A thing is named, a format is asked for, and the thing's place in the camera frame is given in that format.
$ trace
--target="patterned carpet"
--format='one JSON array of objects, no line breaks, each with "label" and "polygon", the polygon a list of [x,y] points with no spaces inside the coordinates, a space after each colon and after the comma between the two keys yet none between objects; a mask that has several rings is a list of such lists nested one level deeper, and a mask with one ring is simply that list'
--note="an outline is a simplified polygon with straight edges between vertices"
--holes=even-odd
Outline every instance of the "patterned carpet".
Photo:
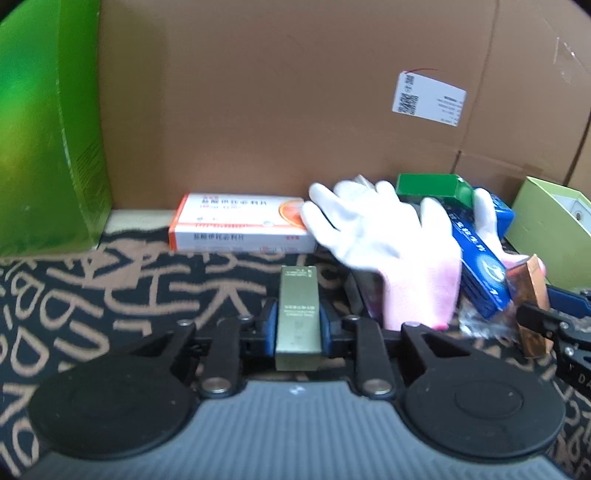
[{"label": "patterned carpet", "polygon": [[[170,252],[166,240],[164,230],[128,232],[106,236],[84,254],[0,259],[0,457],[14,476],[43,454],[25,408],[36,386],[55,372],[134,342],[156,325],[256,314],[265,296],[277,294],[281,265],[316,265],[321,295],[348,312],[344,269],[326,252],[187,255]],[[460,335],[457,327],[450,334]],[[567,421],[548,455],[584,478],[591,467],[591,402],[553,380],[550,355],[528,361],[505,342],[467,341],[554,383]],[[332,372],[342,375],[330,365],[320,375]]]}]

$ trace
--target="orange medicine box label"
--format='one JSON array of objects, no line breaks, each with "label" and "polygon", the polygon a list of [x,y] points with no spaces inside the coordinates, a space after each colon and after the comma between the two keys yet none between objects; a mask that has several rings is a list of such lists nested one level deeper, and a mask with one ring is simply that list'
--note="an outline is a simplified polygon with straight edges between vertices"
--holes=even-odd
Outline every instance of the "orange medicine box label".
[{"label": "orange medicine box label", "polygon": [[190,193],[168,237],[175,251],[312,253],[297,197]]}]

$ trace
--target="qr code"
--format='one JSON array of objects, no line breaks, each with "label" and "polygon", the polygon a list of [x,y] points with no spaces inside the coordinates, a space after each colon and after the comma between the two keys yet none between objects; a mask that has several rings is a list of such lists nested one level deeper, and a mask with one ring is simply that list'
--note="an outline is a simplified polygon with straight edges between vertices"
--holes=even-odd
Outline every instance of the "qr code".
[{"label": "qr code", "polygon": [[398,113],[407,113],[414,115],[417,111],[417,95],[400,94],[400,101],[398,102]]}]

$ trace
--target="white glove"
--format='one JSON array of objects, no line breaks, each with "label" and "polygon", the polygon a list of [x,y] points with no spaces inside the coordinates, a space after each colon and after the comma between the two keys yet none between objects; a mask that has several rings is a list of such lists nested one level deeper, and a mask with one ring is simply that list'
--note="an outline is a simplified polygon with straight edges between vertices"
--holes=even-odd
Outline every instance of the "white glove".
[{"label": "white glove", "polygon": [[[512,268],[529,258],[528,255],[509,254],[503,250],[496,230],[495,204],[492,201],[490,193],[485,189],[474,190],[472,203],[476,234],[506,268]],[[545,275],[546,268],[541,260],[540,268]]]},{"label": "white glove", "polygon": [[315,183],[310,199],[301,216],[318,243],[344,265],[384,278],[384,328],[400,330],[404,322],[447,326],[456,307],[462,252],[436,200],[421,202],[419,221],[387,181],[371,190],[346,180],[334,193]]}]

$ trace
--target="metal pin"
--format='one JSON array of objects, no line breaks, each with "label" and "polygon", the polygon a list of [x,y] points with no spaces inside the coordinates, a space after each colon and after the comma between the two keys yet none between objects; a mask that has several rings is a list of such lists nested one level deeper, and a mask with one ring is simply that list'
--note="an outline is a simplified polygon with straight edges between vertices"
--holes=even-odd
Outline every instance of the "metal pin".
[{"label": "metal pin", "polygon": [[225,393],[231,386],[230,381],[223,377],[210,377],[201,382],[201,388],[210,393]]},{"label": "metal pin", "polygon": [[363,390],[370,395],[385,395],[392,390],[392,385],[381,378],[372,378],[363,382]]}]

